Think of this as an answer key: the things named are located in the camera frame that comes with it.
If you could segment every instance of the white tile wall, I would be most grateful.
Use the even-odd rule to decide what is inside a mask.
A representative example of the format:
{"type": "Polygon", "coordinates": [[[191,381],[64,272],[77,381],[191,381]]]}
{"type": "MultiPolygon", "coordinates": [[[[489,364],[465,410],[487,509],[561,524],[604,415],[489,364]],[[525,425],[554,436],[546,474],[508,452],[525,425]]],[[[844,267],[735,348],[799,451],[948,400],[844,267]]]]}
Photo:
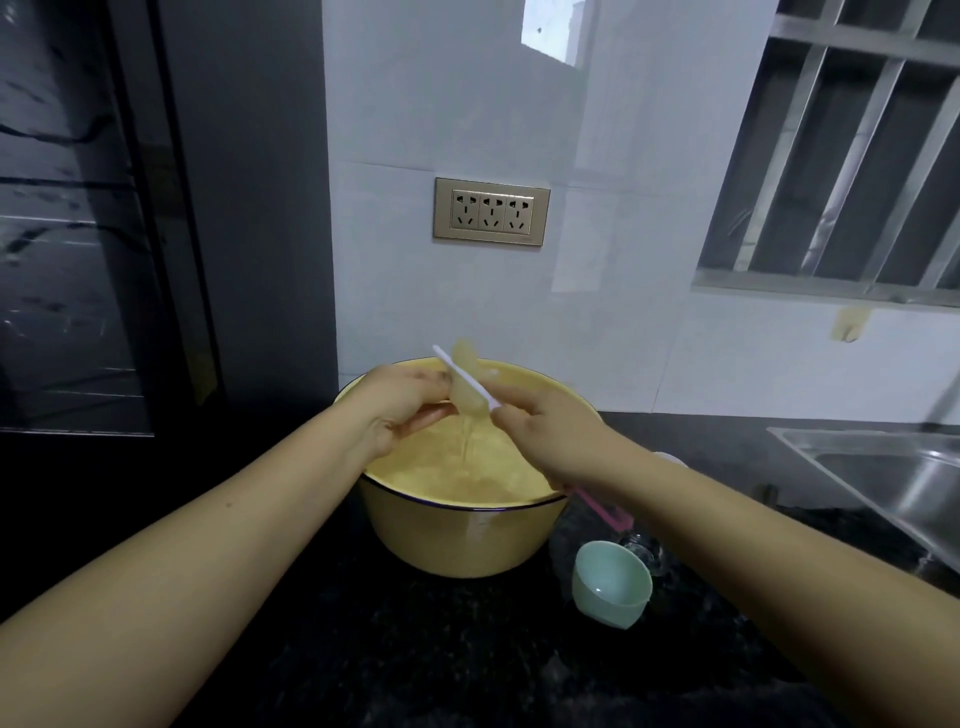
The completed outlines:
{"type": "Polygon", "coordinates": [[[839,307],[692,294],[656,411],[960,425],[960,313],[877,308],[848,344],[839,307]]]}
{"type": "Polygon", "coordinates": [[[571,65],[519,0],[324,3],[342,378],[468,335],[650,411],[776,5],[588,0],[571,65]],[[437,176],[549,186],[542,250],[434,240],[437,176]]]}

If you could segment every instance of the gold outlet panel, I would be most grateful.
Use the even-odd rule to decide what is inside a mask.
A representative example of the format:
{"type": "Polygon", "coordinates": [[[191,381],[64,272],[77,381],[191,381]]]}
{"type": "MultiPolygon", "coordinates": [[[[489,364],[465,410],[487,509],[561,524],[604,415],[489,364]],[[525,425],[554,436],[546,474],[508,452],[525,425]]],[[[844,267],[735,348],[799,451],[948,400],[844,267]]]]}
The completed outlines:
{"type": "Polygon", "coordinates": [[[515,245],[543,245],[550,190],[438,177],[433,236],[515,245]]]}

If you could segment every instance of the stainless steel sink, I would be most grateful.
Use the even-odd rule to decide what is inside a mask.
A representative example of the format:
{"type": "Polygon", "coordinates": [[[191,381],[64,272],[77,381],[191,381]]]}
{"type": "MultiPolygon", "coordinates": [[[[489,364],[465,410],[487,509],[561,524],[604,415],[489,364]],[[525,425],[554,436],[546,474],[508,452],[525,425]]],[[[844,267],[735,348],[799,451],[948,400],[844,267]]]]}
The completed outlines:
{"type": "Polygon", "coordinates": [[[770,427],[883,518],[960,571],[960,436],[770,427]]]}

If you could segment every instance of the bowl rim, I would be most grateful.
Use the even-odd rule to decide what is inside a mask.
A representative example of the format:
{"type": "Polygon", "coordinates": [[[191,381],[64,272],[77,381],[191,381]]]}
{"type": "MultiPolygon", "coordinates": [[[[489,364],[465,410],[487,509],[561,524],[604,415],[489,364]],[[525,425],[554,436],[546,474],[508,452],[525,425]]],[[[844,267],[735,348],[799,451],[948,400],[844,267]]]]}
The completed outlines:
{"type": "MultiPolygon", "coordinates": [[[[559,389],[562,389],[568,394],[577,398],[579,401],[581,401],[583,404],[589,407],[590,410],[594,414],[596,414],[597,417],[600,417],[600,413],[596,411],[596,408],[592,404],[590,404],[587,400],[585,400],[583,397],[581,397],[576,392],[574,392],[572,388],[566,386],[565,384],[553,378],[552,376],[548,376],[546,374],[543,374],[542,372],[538,372],[533,369],[528,369],[527,367],[521,367],[519,364],[511,364],[510,362],[499,361],[497,359],[478,358],[477,361],[479,361],[483,365],[493,366],[494,368],[497,368],[497,369],[502,369],[504,367],[507,367],[510,369],[521,370],[523,372],[529,372],[530,374],[536,375],[547,381],[553,382],[553,384],[555,384],[559,389]]],[[[443,362],[436,356],[422,356],[416,359],[403,359],[401,361],[396,361],[394,363],[401,364],[403,366],[419,366],[419,365],[426,364],[428,362],[434,363],[440,366],[444,365],[443,362]]],[[[345,384],[344,387],[337,394],[337,398],[335,401],[339,400],[343,395],[345,395],[364,376],[366,376],[366,373],[360,376],[354,377],[351,381],[345,384]]],[[[371,475],[370,473],[368,473],[368,469],[366,468],[364,469],[364,471],[361,473],[360,476],[361,478],[366,479],[368,482],[370,482],[371,485],[374,485],[377,488],[380,488],[381,490],[387,491],[388,493],[392,493],[395,496],[400,496],[406,500],[412,500],[413,502],[420,503],[421,505],[433,506],[436,508],[445,508],[451,511],[484,511],[484,512],[522,511],[522,510],[527,510],[529,508],[537,508],[542,505],[548,505],[550,503],[556,503],[560,500],[566,499],[566,495],[564,495],[563,493],[552,493],[549,496],[542,496],[542,497],[534,498],[531,500],[521,500],[521,501],[512,502],[512,503],[476,503],[473,505],[466,505],[463,502],[458,502],[456,500],[446,500],[446,499],[440,499],[440,498],[433,499],[433,498],[427,498],[423,496],[415,496],[412,493],[401,491],[393,486],[388,485],[387,483],[384,483],[382,480],[379,480],[374,475],[371,475]]]]}

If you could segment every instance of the small bowl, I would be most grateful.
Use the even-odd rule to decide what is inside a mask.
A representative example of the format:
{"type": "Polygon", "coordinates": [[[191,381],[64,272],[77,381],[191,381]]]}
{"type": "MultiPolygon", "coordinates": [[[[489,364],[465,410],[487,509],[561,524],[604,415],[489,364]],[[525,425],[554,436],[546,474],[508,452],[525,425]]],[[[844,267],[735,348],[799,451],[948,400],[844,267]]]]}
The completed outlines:
{"type": "Polygon", "coordinates": [[[577,551],[573,601],[587,617],[627,629],[640,619],[653,591],[650,571],[623,546],[591,541],[577,551]]]}

